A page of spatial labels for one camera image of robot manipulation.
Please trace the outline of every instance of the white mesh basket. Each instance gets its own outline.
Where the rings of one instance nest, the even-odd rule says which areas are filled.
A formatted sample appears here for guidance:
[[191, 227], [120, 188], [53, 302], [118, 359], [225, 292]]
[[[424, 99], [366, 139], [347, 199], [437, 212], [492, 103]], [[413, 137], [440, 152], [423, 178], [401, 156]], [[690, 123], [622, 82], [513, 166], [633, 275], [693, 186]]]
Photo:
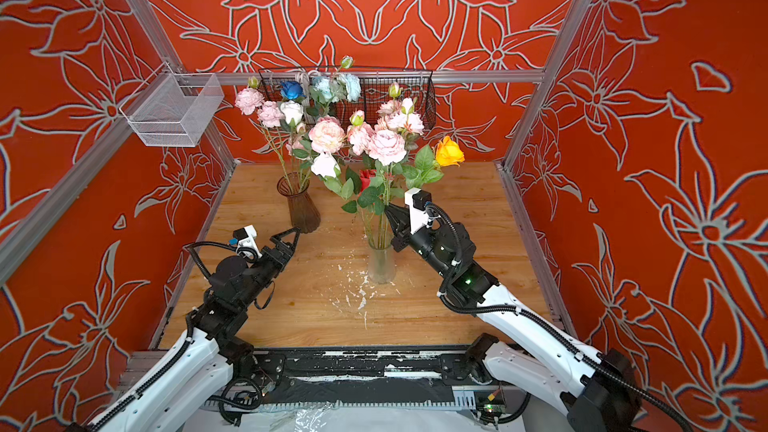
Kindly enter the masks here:
[[147, 146], [196, 146], [224, 100], [216, 74], [210, 75], [205, 86], [184, 90], [173, 74], [159, 75], [156, 82], [125, 115], [130, 127]]

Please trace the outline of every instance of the wooden table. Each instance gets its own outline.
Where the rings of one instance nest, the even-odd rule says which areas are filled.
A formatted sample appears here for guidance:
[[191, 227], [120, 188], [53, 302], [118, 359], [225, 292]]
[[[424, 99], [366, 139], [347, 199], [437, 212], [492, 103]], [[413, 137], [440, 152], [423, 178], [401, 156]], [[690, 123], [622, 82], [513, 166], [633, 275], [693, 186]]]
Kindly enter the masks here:
[[[549, 318], [494, 164], [466, 163], [445, 172], [443, 180], [427, 187], [435, 203], [455, 222], [465, 224], [477, 245], [478, 263], [527, 306]], [[254, 224], [263, 247], [269, 236], [290, 228], [286, 200], [275, 189], [280, 174], [279, 165], [238, 166], [206, 239], [227, 242], [233, 230]], [[322, 216], [320, 227], [301, 236], [291, 263], [276, 280], [272, 303], [263, 311], [249, 309], [240, 338], [257, 347], [470, 344], [482, 332], [509, 341], [480, 319], [447, 310], [436, 297], [440, 276], [410, 249], [396, 256], [394, 283], [371, 284], [362, 224], [341, 210], [341, 198], [316, 178], [310, 194]], [[227, 255], [218, 248], [200, 249], [211, 271]], [[185, 330], [184, 315], [200, 305], [207, 288], [195, 268], [161, 348], [168, 348]]]

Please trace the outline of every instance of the black wire basket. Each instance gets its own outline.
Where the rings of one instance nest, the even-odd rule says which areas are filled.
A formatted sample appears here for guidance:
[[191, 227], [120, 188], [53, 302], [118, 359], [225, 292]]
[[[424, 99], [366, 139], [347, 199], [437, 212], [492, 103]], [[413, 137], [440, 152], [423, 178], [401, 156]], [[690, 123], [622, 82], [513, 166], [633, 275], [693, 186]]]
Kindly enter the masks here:
[[[295, 80], [297, 72], [308, 72], [310, 79], [316, 71], [324, 76], [330, 76], [339, 66], [320, 67], [277, 67], [274, 69], [259, 69], [260, 91], [267, 100], [279, 102], [283, 99], [280, 94], [283, 82]], [[353, 66], [343, 70], [354, 74], [360, 79], [360, 98], [355, 101], [341, 100], [332, 104], [331, 114], [341, 121], [346, 127], [350, 123], [350, 117], [358, 110], [366, 114], [366, 122], [371, 126], [379, 119], [379, 107], [389, 100], [389, 86], [397, 81], [402, 89], [401, 99], [410, 97], [414, 103], [414, 112], [417, 112], [424, 123], [426, 134], [435, 126], [437, 117], [435, 87], [432, 83], [432, 71], [422, 69], [397, 69], [387, 67]], [[309, 123], [313, 123], [313, 117], [309, 117]]]

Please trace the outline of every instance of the orange rose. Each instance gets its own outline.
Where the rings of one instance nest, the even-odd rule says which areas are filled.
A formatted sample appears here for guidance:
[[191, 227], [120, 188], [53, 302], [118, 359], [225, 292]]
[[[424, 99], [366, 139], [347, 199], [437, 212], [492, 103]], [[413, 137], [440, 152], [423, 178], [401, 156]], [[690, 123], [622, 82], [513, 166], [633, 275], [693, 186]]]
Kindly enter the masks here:
[[440, 166], [457, 166], [464, 162], [464, 152], [458, 147], [458, 144], [445, 136], [442, 142], [438, 142], [435, 148], [435, 160]]

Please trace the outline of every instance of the red floral wallpaper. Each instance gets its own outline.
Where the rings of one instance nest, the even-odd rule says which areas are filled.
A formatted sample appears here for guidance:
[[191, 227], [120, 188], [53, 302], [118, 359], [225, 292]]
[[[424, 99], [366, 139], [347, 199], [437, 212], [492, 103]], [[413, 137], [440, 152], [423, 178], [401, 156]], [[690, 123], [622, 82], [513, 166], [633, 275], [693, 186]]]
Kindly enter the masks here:
[[696, 430], [768, 427], [766, 13], [593, 0], [513, 167], [579, 337]]
[[[431, 70], [541, 68], [571, 0], [149, 0], [188, 70], [257, 72], [354, 56], [358, 65]], [[449, 133], [467, 158], [503, 155], [532, 86], [443, 91], [434, 141]], [[216, 123], [235, 156], [274, 160], [236, 110]]]
[[[159, 65], [124, 0], [0, 0], [0, 242]], [[225, 177], [200, 147], [132, 136], [0, 287], [0, 430], [105, 406], [145, 350]]]

